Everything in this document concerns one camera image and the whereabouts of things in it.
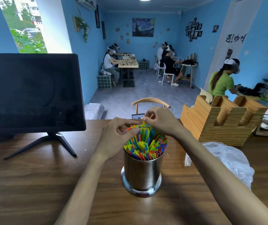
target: wooden table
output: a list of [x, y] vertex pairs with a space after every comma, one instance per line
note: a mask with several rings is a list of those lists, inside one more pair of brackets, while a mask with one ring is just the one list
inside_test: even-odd
[[128, 76], [128, 79], [123, 81], [123, 87], [124, 88], [134, 88], [135, 87], [134, 80], [131, 81], [131, 79], [130, 79], [130, 69], [138, 69], [139, 65], [128, 65], [127, 66], [127, 65], [118, 64], [118, 67], [121, 69], [122, 68], [125, 69], [127, 76]]
[[[187, 66], [187, 67], [188, 67], [188, 68], [187, 68], [187, 74], [188, 74], [188, 71], [189, 71], [189, 67], [191, 67], [190, 78], [187, 78], [187, 77], [184, 76], [184, 66]], [[185, 65], [185, 64], [182, 64], [182, 68], [181, 68], [181, 70], [180, 70], [180, 72], [183, 73], [183, 76], [181, 77], [181, 79], [182, 79], [182, 80], [189, 80], [189, 81], [190, 81], [190, 87], [191, 87], [191, 88], [194, 88], [194, 87], [192, 87], [192, 68], [193, 68], [193, 67], [196, 67], [196, 66], [198, 66], [198, 65], [197, 65], [197, 64], [195, 64], [195, 65]]]
[[[86, 131], [63, 133], [78, 158], [53, 142], [4, 161], [45, 134], [0, 142], [0, 225], [53, 225], [108, 122], [88, 120]], [[252, 190], [268, 207], [268, 137], [250, 137], [242, 151], [255, 169]], [[111, 159], [99, 179], [88, 224], [230, 225], [194, 165], [184, 166], [185, 151], [173, 138], [164, 156], [162, 187], [150, 198], [134, 197], [123, 188], [123, 151]]]

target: white shirt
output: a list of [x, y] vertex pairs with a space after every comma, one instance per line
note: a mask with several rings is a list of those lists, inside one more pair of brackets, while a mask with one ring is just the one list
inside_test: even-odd
[[157, 58], [159, 60], [161, 60], [161, 58], [162, 58], [162, 53], [163, 53], [163, 49], [162, 49], [162, 47], [159, 47], [157, 50]]
[[112, 64], [109, 60], [112, 59], [110, 54], [106, 54], [104, 57], [104, 66], [105, 69], [109, 69], [111, 67], [114, 67], [114, 64]]

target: air conditioner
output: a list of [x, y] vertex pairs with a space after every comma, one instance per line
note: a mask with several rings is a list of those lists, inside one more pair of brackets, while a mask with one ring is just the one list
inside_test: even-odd
[[77, 3], [88, 10], [96, 10], [96, 0], [76, 0]]

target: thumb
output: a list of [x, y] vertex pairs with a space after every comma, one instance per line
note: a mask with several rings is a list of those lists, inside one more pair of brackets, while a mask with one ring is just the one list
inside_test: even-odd
[[142, 117], [142, 120], [146, 123], [146, 124], [149, 124], [150, 126], [152, 126], [152, 124], [154, 124], [154, 121], [153, 119], [149, 118], [149, 117]]
[[135, 136], [137, 133], [139, 133], [139, 128], [133, 128], [126, 134], [122, 135], [122, 138], [124, 139], [125, 143], [129, 141], [133, 136]]

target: hand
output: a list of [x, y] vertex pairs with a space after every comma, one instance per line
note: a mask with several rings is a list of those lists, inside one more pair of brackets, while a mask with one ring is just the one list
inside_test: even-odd
[[101, 137], [94, 154], [103, 162], [107, 162], [114, 157], [131, 139], [139, 132], [139, 128], [133, 128], [124, 135], [120, 135], [117, 130], [124, 132], [131, 125], [138, 125], [138, 121], [116, 117], [103, 127]]
[[168, 108], [154, 106], [149, 109], [142, 120], [162, 135], [175, 136], [184, 126], [175, 118]]

